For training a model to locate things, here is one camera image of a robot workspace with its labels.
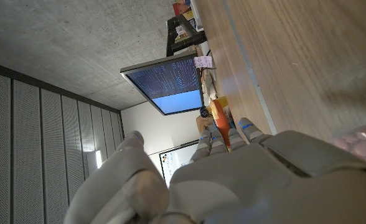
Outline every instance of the monitor screen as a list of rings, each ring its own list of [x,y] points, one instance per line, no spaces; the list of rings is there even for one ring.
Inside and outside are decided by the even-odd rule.
[[[186,52],[123,68],[121,73],[164,115],[197,110],[203,99],[196,55]]]

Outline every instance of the small wheel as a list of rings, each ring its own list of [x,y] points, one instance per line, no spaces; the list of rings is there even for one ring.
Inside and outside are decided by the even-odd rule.
[[[203,106],[200,108],[200,114],[201,114],[201,117],[208,118],[209,111],[207,110],[207,108],[205,106]]]

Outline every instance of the wooden desk surface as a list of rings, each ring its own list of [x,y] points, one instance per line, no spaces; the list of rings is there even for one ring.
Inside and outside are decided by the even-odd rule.
[[[270,133],[246,54],[278,132],[326,140],[366,125],[366,0],[202,0],[197,7],[236,121],[246,116]]]

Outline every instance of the whiteboard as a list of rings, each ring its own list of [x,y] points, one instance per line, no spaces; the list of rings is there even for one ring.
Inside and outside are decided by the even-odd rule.
[[[177,149],[159,153],[159,160],[161,162],[162,174],[164,176],[166,185],[169,187],[173,173],[189,163],[195,150],[197,150],[198,143],[181,146]]]

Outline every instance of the paper note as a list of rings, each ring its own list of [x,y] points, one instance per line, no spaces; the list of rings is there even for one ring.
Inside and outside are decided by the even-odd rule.
[[[194,57],[194,63],[197,68],[212,68],[211,56]]]

